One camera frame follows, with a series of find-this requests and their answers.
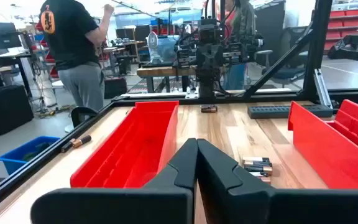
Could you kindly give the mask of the white tabletop appliance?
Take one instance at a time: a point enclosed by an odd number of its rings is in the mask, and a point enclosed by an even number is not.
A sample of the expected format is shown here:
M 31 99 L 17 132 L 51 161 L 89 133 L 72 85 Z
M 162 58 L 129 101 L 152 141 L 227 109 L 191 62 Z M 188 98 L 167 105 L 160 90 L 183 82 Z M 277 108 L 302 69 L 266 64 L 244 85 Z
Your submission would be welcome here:
M 163 62 L 162 48 L 159 46 L 158 35 L 154 31 L 151 31 L 148 35 L 147 45 L 149 48 L 150 63 L 153 65 L 161 64 Z

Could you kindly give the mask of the black floor cabinet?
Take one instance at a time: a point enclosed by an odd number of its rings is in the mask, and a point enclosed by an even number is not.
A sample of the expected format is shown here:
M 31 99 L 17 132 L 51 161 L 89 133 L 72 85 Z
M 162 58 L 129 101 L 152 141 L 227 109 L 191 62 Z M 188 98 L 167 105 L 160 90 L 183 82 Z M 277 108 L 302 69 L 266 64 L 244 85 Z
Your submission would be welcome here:
M 0 87 L 0 135 L 26 124 L 34 118 L 23 86 Z

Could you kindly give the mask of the shelf with red bins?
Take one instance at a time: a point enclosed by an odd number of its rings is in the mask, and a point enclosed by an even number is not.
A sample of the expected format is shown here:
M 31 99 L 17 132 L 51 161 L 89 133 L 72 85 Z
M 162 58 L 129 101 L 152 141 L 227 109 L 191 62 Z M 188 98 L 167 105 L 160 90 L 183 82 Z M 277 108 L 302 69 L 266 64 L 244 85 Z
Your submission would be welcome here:
M 356 33 L 358 33 L 358 9 L 331 11 L 324 50 L 328 51 L 343 37 Z

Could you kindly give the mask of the person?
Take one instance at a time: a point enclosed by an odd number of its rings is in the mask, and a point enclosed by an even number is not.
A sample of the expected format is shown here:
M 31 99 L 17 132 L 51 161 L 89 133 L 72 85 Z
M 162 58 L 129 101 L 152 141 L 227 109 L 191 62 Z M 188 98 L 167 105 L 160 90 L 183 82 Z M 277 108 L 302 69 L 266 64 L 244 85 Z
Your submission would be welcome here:
M 225 0 L 225 10 L 224 31 L 227 40 L 255 34 L 255 12 L 250 0 Z M 243 89 L 245 71 L 245 64 L 232 65 L 224 78 L 224 89 Z
M 103 73 L 96 49 L 104 42 L 114 7 L 104 6 L 99 24 L 76 0 L 45 0 L 40 8 L 42 32 L 55 68 L 77 106 L 104 106 Z

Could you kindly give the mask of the black desk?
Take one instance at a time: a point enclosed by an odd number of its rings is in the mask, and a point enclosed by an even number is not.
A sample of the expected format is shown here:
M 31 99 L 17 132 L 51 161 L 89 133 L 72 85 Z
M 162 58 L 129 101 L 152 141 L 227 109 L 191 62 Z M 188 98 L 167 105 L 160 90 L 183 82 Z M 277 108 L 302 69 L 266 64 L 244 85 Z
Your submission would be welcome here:
M 8 55 L 8 56 L 0 56 L 0 66 L 9 66 L 9 65 L 17 65 L 19 67 L 19 71 L 22 77 L 22 81 L 24 83 L 24 88 L 27 92 L 28 97 L 32 97 L 32 92 L 30 90 L 29 81 L 27 79 L 23 64 L 22 58 L 31 58 L 30 53 L 20 53 L 17 55 Z

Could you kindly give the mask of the blue plastic bin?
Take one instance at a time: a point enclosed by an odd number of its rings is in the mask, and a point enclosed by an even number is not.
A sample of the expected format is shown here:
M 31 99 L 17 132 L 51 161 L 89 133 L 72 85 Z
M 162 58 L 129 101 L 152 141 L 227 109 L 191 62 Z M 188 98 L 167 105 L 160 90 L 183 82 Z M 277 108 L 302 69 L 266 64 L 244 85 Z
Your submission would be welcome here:
M 4 164 L 7 173 L 11 175 L 59 139 L 53 136 L 39 136 L 1 155 L 0 161 Z

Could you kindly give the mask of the wooden workbench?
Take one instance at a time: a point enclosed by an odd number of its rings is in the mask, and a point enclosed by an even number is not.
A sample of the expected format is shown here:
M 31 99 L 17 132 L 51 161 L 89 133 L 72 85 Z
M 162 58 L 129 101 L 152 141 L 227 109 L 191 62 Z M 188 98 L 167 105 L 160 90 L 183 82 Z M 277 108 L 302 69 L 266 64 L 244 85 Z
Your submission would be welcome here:
M 154 80 L 155 77 L 162 77 L 164 79 L 163 85 L 166 92 L 170 92 L 170 77 L 181 77 L 181 90 L 186 91 L 190 84 L 189 76 L 195 76 L 195 65 L 189 69 L 177 69 L 176 67 L 142 67 L 138 68 L 136 74 L 146 79 L 147 92 L 155 93 Z

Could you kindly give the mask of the grey battery holder strip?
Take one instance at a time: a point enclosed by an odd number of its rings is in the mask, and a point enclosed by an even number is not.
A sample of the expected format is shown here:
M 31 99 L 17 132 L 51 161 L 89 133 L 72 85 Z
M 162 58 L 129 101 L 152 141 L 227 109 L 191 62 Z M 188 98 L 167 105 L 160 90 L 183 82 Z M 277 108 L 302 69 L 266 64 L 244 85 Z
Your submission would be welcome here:
M 303 107 L 321 118 L 328 118 L 333 115 L 333 110 L 323 105 L 303 105 Z M 251 106 L 247 113 L 251 119 L 275 119 L 288 118 L 290 106 Z

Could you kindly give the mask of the red plastic bin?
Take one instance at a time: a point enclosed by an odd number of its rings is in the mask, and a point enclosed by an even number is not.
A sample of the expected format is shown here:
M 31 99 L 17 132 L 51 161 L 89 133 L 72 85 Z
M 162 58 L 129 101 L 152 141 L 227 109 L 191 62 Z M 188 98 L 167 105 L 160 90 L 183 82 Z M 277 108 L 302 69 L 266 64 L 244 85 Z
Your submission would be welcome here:
M 71 175 L 72 188 L 140 188 L 177 149 L 178 101 L 136 103 Z
M 358 104 L 344 100 L 332 121 L 292 102 L 293 144 L 330 189 L 358 189 Z

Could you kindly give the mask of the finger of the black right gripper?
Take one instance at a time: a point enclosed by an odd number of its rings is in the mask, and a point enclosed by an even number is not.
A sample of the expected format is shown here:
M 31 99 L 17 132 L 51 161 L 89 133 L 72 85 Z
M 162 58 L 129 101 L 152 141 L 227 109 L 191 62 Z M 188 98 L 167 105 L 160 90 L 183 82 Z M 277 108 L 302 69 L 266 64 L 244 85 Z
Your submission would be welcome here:
M 208 46 L 199 46 L 196 50 L 196 76 L 198 78 L 208 76 L 209 67 L 206 63 L 209 47 Z
M 221 46 L 211 46 L 211 75 L 216 78 L 220 74 L 223 65 L 223 48 Z

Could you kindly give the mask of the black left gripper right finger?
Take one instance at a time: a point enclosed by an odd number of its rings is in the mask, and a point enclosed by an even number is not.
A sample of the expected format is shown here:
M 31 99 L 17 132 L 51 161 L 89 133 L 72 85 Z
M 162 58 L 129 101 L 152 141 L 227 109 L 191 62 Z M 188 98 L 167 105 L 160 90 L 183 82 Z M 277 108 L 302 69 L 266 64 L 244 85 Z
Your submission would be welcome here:
M 358 224 L 358 190 L 276 189 L 207 140 L 197 144 L 208 224 Z

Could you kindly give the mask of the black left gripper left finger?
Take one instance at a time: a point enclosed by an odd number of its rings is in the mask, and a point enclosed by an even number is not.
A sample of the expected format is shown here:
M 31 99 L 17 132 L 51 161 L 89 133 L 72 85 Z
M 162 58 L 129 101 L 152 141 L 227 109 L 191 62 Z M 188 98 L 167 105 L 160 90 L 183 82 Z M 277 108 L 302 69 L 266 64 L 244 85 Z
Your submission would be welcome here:
M 57 189 L 31 206 L 32 224 L 194 224 L 198 143 L 188 139 L 139 189 Z

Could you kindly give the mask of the black case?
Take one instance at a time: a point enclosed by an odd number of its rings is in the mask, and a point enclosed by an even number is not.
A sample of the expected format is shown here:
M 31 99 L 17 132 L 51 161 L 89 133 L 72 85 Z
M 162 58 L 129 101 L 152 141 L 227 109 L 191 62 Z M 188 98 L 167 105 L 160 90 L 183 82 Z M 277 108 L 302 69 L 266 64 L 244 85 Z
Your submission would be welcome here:
M 112 99 L 115 96 L 127 93 L 125 78 L 110 78 L 104 81 L 104 98 Z

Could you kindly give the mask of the black office chair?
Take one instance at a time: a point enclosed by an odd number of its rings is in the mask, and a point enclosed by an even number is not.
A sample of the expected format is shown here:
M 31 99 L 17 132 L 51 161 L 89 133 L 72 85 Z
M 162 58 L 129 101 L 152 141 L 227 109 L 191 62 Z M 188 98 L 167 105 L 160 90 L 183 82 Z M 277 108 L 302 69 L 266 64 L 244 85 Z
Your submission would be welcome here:
M 287 53 L 304 34 L 307 26 L 287 27 L 279 32 L 267 31 L 262 34 L 264 45 L 262 53 L 256 54 L 256 63 L 262 67 L 264 74 L 270 66 L 276 63 Z M 309 45 L 304 46 L 301 51 L 293 56 L 276 74 L 271 81 L 285 85 L 302 80 L 305 75 L 306 61 L 308 58 Z

